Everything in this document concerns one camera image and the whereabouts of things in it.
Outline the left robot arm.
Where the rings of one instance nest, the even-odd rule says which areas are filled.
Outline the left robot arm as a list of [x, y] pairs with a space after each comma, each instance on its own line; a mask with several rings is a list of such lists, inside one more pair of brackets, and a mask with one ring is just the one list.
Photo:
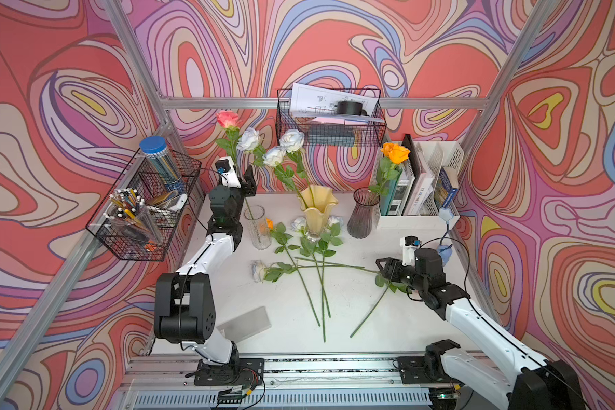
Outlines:
[[212, 366], [235, 367], [236, 344], [215, 326], [216, 309], [210, 275], [236, 251], [244, 228], [244, 202], [256, 194], [251, 167], [237, 171], [231, 157], [215, 162], [220, 183], [209, 193], [212, 216], [199, 251], [174, 273], [161, 275], [155, 285], [155, 337], [180, 346], [191, 345]]

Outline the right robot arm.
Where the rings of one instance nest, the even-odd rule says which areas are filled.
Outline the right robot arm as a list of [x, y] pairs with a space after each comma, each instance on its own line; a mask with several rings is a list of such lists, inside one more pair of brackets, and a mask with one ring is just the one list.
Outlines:
[[450, 339], [428, 345], [423, 373], [431, 381], [460, 381], [498, 409], [586, 409], [576, 371], [552, 361], [498, 325], [459, 285], [450, 283], [435, 249], [407, 245], [401, 259], [379, 258], [381, 278], [406, 285], [440, 319], [475, 343], [491, 365]]

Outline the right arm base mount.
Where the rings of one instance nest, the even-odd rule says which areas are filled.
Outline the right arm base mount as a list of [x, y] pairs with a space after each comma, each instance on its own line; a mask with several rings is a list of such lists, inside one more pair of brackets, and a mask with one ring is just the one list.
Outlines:
[[458, 384], [444, 372], [439, 360], [430, 355], [399, 356], [394, 362], [403, 384]]

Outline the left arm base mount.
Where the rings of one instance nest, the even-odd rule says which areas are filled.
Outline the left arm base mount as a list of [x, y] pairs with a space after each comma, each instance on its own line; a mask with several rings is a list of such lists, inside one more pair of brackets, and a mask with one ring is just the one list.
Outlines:
[[194, 386], [243, 386], [253, 388], [261, 385], [265, 368], [263, 358], [244, 358], [237, 364], [208, 365], [201, 362], [188, 379], [193, 379]]

